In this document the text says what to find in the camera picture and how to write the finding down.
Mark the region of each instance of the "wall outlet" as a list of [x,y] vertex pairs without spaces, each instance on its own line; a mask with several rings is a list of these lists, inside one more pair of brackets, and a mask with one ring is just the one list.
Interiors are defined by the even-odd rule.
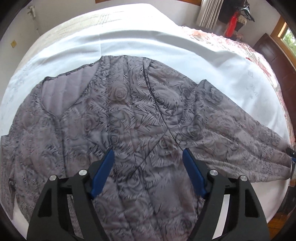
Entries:
[[14,48],[17,45],[17,42],[14,40],[11,42],[11,47]]

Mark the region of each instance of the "white bed sheet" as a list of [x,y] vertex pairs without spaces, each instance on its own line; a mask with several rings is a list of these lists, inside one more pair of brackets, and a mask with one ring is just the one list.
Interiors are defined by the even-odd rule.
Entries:
[[[103,55],[131,55],[163,62],[196,83],[207,79],[254,119],[289,141],[278,98],[257,65],[230,51],[214,51],[210,46],[190,39],[149,4],[123,5],[99,11],[106,16],[118,14],[120,17],[59,40],[31,58],[11,78],[0,107],[0,135],[8,134],[18,107],[46,76],[57,76],[95,62]],[[252,184],[267,221],[279,208],[288,184],[289,180]],[[224,215],[221,215],[215,237],[223,230],[228,199],[224,200],[221,212]],[[26,237],[28,223],[17,204],[12,222]]]

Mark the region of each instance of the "pink floral bedding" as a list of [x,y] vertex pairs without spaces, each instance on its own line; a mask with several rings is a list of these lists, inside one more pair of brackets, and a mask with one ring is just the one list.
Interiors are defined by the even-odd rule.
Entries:
[[279,85],[279,82],[276,78],[275,73],[273,72],[271,66],[269,65],[267,60],[263,57],[263,55],[257,53],[254,49],[252,49],[249,45],[245,43],[233,41],[233,40],[224,38],[223,36],[218,36],[212,33],[206,33],[201,30],[196,30],[188,27],[181,27],[181,28],[191,38],[210,44],[213,48],[217,48],[217,50],[224,49],[224,50],[235,52],[240,56],[254,62],[263,70],[270,84],[274,88],[276,95],[281,103],[281,106],[285,113],[285,119],[286,119],[288,130],[289,130],[290,143],[294,145],[295,137],[293,132],[293,126],[292,126],[292,122],[291,122],[286,104],[283,99],[283,95],[281,93],[281,87]]

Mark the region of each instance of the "headboard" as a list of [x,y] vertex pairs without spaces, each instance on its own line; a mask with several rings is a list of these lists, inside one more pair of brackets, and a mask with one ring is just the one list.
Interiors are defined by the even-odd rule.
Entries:
[[264,34],[255,44],[254,49],[269,62],[281,86],[293,129],[296,135],[296,70],[278,44]]

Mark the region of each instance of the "curtain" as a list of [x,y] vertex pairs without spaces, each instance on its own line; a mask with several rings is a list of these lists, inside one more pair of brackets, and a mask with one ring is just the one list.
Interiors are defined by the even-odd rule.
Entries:
[[223,0],[202,0],[196,24],[204,28],[213,29],[216,25],[222,3]]

